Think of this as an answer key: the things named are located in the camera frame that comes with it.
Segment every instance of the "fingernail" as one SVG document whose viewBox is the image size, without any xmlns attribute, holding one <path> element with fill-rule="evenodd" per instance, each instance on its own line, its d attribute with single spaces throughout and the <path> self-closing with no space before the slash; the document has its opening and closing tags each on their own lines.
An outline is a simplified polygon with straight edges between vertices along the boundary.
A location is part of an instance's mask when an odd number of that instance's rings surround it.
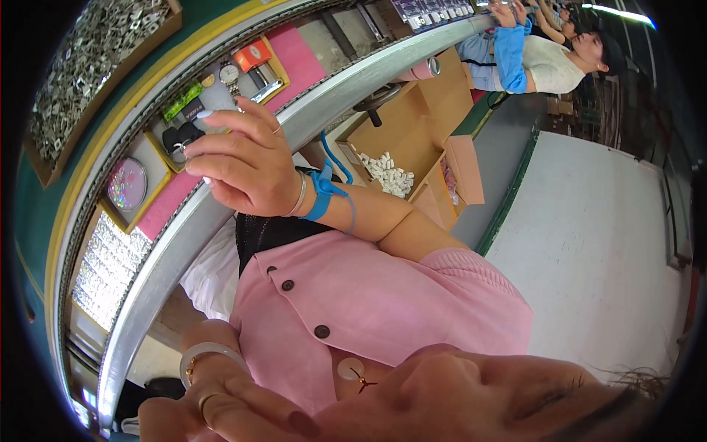
<svg viewBox="0 0 707 442">
<path fill-rule="evenodd" d="M 287 423 L 306 438 L 315 438 L 319 436 L 319 426 L 314 419 L 302 412 L 291 412 L 287 417 Z"/>
<path fill-rule="evenodd" d="M 213 113 L 213 110 L 202 110 L 197 114 L 197 118 L 206 118 Z"/>
</svg>

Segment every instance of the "blue anti-static wrist strap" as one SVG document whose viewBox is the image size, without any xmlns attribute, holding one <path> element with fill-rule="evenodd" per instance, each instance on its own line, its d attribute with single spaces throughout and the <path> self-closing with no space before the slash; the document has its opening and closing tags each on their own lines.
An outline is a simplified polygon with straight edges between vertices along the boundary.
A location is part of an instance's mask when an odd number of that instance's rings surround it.
<svg viewBox="0 0 707 442">
<path fill-rule="evenodd" d="M 351 203 L 351 210 L 353 212 L 353 222 L 351 223 L 351 230 L 354 229 L 354 224 L 356 223 L 356 210 L 354 209 L 354 202 L 351 201 L 351 197 L 345 191 L 339 189 L 337 186 L 332 184 L 332 174 L 334 172 L 332 163 L 328 160 L 324 160 L 324 168 L 321 172 L 310 172 L 308 175 L 312 178 L 314 183 L 314 191 L 317 194 L 317 199 L 312 207 L 312 210 L 306 216 L 300 216 L 300 219 L 306 219 L 308 221 L 316 221 L 320 219 L 324 214 L 327 213 L 329 208 L 329 201 L 332 199 L 332 195 L 337 194 L 345 198 L 348 198 Z"/>
</svg>

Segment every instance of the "pink mat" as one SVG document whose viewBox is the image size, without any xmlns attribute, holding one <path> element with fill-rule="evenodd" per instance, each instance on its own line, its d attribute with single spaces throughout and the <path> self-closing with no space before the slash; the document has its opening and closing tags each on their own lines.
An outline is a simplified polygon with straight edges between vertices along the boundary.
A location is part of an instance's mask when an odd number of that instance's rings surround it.
<svg viewBox="0 0 707 442">
<path fill-rule="evenodd" d="M 305 39 L 293 25 L 283 25 L 265 35 L 277 59 L 290 77 L 290 85 L 265 103 L 270 112 L 278 110 L 314 83 L 327 76 L 327 72 Z"/>
<path fill-rule="evenodd" d="M 162 192 L 152 201 L 152 205 L 137 225 L 150 241 L 157 239 L 169 218 L 177 211 L 179 205 L 196 187 L 201 177 L 192 177 L 186 172 L 177 174 L 162 189 Z"/>
</svg>

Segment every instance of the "silver bracelet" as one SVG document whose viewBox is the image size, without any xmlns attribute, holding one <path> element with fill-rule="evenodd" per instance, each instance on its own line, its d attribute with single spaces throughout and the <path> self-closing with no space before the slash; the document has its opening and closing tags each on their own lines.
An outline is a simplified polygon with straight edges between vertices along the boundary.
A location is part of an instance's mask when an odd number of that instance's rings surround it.
<svg viewBox="0 0 707 442">
<path fill-rule="evenodd" d="M 248 373 L 248 376 L 252 377 L 250 370 L 248 369 L 248 365 L 245 363 L 245 359 L 236 351 L 215 342 L 202 342 L 201 344 L 194 345 L 192 348 L 188 349 L 182 355 L 182 360 L 179 362 L 179 374 L 182 379 L 182 384 L 187 390 L 189 390 L 189 387 L 192 386 L 194 365 L 199 359 L 199 356 L 205 353 L 219 353 L 228 356 L 232 360 L 236 361 L 238 365 L 240 365 L 240 367 Z"/>
<path fill-rule="evenodd" d="M 295 208 L 290 211 L 287 215 L 283 216 L 283 218 L 289 218 L 290 216 L 294 215 L 297 210 L 302 207 L 302 203 L 305 200 L 305 193 L 307 192 L 307 180 L 305 179 L 305 174 L 302 173 L 302 170 L 298 170 L 297 173 L 300 174 L 300 178 L 302 178 L 302 190 L 300 190 L 300 198 L 297 200 L 297 204 L 295 204 Z"/>
</svg>

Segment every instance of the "black shirt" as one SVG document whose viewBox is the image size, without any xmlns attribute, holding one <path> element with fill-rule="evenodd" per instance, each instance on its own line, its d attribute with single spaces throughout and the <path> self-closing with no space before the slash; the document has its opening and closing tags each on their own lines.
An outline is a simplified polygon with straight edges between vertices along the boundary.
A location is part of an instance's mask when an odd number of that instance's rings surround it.
<svg viewBox="0 0 707 442">
<path fill-rule="evenodd" d="M 530 29 L 530 35 L 537 35 L 538 37 L 543 37 L 548 40 L 552 40 L 550 37 L 547 36 L 546 33 L 542 32 L 542 29 L 540 29 L 540 27 L 538 25 L 532 26 L 532 28 Z M 572 42 L 570 40 L 567 40 L 567 37 L 565 37 L 565 42 L 562 43 L 562 45 L 564 47 L 566 47 L 567 49 L 569 49 L 570 51 L 573 50 Z"/>
</svg>

